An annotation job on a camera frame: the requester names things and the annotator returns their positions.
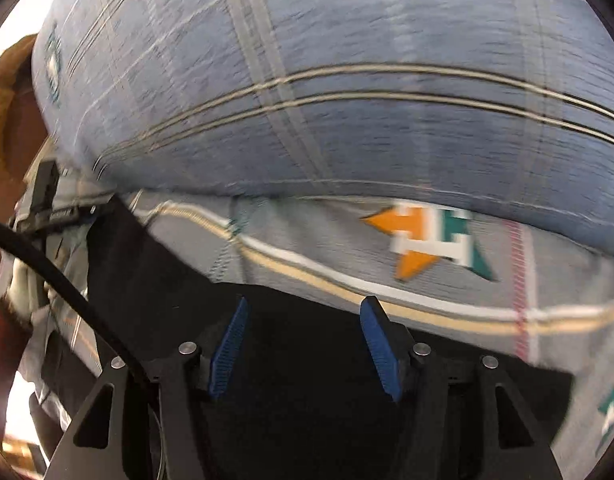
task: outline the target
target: metal screw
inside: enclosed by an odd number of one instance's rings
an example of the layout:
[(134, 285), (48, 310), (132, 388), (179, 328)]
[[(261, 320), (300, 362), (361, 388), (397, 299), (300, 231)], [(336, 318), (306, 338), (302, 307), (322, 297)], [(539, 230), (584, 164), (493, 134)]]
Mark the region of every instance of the metal screw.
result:
[(414, 345), (414, 354), (416, 355), (429, 355), (431, 353), (431, 347), (427, 343), (416, 343)]
[(187, 341), (185, 343), (182, 343), (179, 347), (178, 347), (178, 351), (182, 354), (182, 355), (189, 355), (189, 354), (193, 354), (196, 351), (196, 348), (198, 348), (196, 346), (196, 343), (194, 343), (193, 341)]
[(498, 368), (498, 359), (493, 357), (493, 355), (485, 355), (482, 358), (482, 364), (485, 368), (489, 368), (490, 370), (494, 370)]
[(113, 359), (111, 359), (111, 368), (115, 368), (116, 370), (119, 370), (123, 366), (124, 366), (124, 361), (120, 358), (120, 356), (116, 356)]

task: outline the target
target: blue gripper pad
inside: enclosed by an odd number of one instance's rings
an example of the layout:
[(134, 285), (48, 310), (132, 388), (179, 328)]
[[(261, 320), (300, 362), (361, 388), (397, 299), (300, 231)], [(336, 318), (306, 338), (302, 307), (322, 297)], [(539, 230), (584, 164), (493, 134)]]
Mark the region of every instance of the blue gripper pad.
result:
[(360, 326), (372, 354), (382, 389), (398, 402), (405, 391), (409, 357), (406, 339), (397, 338), (392, 322), (375, 296), (368, 296), (360, 304)]
[(242, 338), (249, 316), (250, 307), (245, 298), (241, 298), (238, 307), (231, 317), (222, 341), (212, 356), (209, 378), (209, 395), (217, 399), (227, 389), (233, 365), (238, 357)]

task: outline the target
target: black fabric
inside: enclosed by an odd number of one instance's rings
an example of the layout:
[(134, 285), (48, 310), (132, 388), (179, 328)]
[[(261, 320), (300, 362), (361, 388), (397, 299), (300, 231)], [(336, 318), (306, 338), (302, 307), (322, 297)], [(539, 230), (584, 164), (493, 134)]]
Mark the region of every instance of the black fabric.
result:
[(29, 397), (29, 413), (34, 422), (40, 446), (45, 455), (51, 458), (62, 438), (62, 428), (38, 404), (38, 397), (35, 393)]
[[(223, 478), (385, 476), (402, 412), (382, 391), (358, 317), (263, 286), (212, 285), (113, 202), (114, 212), (88, 234), (89, 300), (139, 358), (167, 354), (196, 336), (236, 293), (252, 307), (227, 393), (205, 406)], [(462, 357), (482, 353), (427, 340)], [(500, 359), (553, 437), (571, 376)]]
[(96, 382), (95, 375), (71, 351), (58, 332), (52, 332), (47, 341), (40, 378), (58, 396), (72, 418)]

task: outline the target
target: houston astros logo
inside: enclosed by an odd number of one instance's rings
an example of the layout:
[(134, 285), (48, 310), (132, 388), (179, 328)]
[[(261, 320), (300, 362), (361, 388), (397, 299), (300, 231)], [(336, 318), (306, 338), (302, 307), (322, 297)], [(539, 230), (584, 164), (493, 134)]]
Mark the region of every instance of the houston astros logo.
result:
[(493, 281), (494, 275), (469, 233), (471, 213), (423, 202), (396, 201), (394, 207), (363, 220), (391, 235), (391, 250), (400, 254), (396, 278), (408, 280), (440, 258)]

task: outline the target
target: red stripe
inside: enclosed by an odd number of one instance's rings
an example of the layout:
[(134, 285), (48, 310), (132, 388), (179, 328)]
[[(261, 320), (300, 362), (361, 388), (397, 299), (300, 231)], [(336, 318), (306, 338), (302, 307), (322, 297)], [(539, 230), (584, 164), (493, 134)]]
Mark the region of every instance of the red stripe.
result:
[(511, 266), (514, 280), (514, 310), (516, 311), (516, 355), (523, 361), (529, 354), (529, 335), (527, 333), (527, 292), (524, 283), (524, 247), (522, 244), (522, 231), (517, 222), (504, 221), (509, 231), (511, 242)]

